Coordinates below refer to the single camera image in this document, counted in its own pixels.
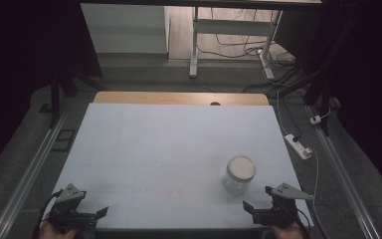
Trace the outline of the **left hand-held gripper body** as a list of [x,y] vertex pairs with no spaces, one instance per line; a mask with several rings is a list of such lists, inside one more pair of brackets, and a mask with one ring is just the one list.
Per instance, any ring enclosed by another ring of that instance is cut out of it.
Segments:
[[52,206],[48,221],[61,233],[72,229],[92,231],[96,228],[96,216],[77,210],[83,198],[81,191],[69,184],[57,197]]

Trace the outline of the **aluminium rail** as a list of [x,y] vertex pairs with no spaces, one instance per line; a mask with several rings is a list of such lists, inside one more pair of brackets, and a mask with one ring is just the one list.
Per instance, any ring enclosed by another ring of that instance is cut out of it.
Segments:
[[31,162],[28,164],[25,172],[0,214],[0,239],[6,239],[8,236],[46,158],[49,155],[49,152],[51,151],[62,125],[66,121],[68,111],[71,108],[73,101],[73,98],[68,98],[63,102],[60,117],[56,120],[53,127],[47,131],[47,134],[39,149],[35,153]]
[[321,122],[316,125],[315,132],[320,143],[323,157],[329,163],[338,184],[363,232],[365,239],[382,239],[366,201],[357,189],[359,183],[350,174],[349,165],[355,172],[361,172],[368,165],[366,154],[344,131],[337,119],[336,113],[328,113],[319,117]]

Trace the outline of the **white jar lid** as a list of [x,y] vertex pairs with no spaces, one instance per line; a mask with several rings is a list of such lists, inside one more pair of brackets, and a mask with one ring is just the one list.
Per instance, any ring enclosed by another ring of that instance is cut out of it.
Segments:
[[229,160],[226,171],[234,180],[248,182],[254,178],[256,166],[250,158],[238,155]]

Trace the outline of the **white desk frame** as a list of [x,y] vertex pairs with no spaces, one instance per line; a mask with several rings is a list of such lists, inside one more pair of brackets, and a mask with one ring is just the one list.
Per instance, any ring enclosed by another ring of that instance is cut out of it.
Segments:
[[191,78],[197,77],[197,41],[199,34],[247,35],[267,38],[265,45],[259,51],[258,55],[266,78],[273,80],[275,76],[268,62],[268,53],[282,12],[280,10],[273,10],[272,13],[273,16],[270,22],[200,19],[199,8],[194,7],[192,15],[193,35],[189,76]]

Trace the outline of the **clear glass jar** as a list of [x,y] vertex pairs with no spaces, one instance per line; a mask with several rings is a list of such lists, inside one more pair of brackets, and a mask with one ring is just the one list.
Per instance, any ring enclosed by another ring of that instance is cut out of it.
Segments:
[[233,169],[228,167],[222,177],[224,188],[235,195],[243,194],[253,180],[256,171],[250,169]]

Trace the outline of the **white power strip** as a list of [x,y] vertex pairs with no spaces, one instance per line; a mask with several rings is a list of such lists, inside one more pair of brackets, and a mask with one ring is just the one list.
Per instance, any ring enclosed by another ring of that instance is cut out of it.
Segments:
[[296,136],[290,133],[285,135],[284,139],[301,160],[311,158],[312,150],[309,147],[304,147]]

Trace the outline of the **black metal stand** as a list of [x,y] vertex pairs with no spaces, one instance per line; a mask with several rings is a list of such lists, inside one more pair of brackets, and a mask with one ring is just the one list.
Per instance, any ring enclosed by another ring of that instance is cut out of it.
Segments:
[[41,112],[51,114],[51,122],[49,128],[53,128],[61,116],[60,110],[60,92],[63,92],[66,97],[73,98],[77,95],[78,89],[74,82],[78,79],[86,83],[98,92],[105,91],[105,87],[87,76],[80,70],[75,69],[70,65],[60,65],[55,69],[51,79],[51,104],[41,107]]
[[323,119],[319,123],[319,127],[326,136],[329,136],[327,117],[331,96],[332,68],[336,64],[337,56],[356,26],[358,19],[357,15],[346,15],[342,17],[341,24],[336,25],[335,32],[330,38],[330,43],[327,44],[327,49],[323,54],[321,64],[309,76],[310,86],[303,97],[306,105],[314,105],[317,100],[320,100],[320,112]]

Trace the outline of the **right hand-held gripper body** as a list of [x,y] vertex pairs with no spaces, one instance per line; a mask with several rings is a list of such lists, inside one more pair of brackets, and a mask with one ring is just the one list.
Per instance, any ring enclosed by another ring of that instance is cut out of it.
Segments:
[[252,218],[255,224],[263,226],[278,226],[285,229],[298,219],[295,201],[313,200],[314,196],[301,191],[287,183],[273,187],[272,207],[270,209],[255,209]]

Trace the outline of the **wooden table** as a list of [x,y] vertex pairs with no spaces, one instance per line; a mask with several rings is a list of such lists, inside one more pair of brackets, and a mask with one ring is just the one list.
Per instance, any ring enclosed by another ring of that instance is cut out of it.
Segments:
[[198,105],[198,106],[268,106],[263,94],[99,92],[97,104]]

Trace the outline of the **person's left hand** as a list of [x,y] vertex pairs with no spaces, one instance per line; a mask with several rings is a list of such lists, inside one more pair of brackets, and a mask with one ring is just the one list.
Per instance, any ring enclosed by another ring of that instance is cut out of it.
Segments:
[[77,230],[61,233],[48,221],[44,221],[39,229],[39,239],[76,239]]

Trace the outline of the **grey cabinet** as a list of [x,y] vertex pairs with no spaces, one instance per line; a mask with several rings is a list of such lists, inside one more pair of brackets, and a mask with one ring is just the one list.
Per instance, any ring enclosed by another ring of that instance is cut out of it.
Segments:
[[163,6],[82,3],[98,53],[167,54],[168,16]]

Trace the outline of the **person's right hand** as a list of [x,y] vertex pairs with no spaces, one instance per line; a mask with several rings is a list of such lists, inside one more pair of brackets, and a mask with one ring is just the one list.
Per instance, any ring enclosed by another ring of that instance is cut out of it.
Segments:
[[296,223],[285,229],[271,226],[271,230],[275,234],[276,239],[305,239],[304,231]]

